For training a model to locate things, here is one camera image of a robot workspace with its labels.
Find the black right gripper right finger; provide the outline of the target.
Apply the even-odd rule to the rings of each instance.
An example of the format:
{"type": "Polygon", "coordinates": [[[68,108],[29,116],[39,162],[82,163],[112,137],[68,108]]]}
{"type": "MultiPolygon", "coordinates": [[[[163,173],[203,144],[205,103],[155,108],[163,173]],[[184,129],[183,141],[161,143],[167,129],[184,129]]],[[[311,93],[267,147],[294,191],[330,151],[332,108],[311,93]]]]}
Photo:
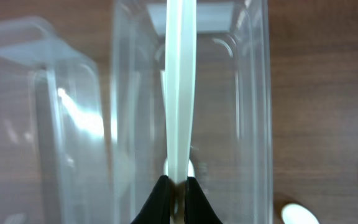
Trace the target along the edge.
{"type": "Polygon", "coordinates": [[[223,224],[194,177],[185,185],[185,224],[223,224]]]}

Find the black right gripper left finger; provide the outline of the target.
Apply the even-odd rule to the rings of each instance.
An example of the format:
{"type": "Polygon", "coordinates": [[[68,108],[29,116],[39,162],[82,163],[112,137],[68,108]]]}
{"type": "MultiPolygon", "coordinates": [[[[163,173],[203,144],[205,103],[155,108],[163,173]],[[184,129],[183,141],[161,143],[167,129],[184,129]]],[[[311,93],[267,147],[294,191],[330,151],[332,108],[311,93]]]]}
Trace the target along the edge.
{"type": "Polygon", "coordinates": [[[161,175],[131,224],[170,223],[170,180],[161,175]]]}

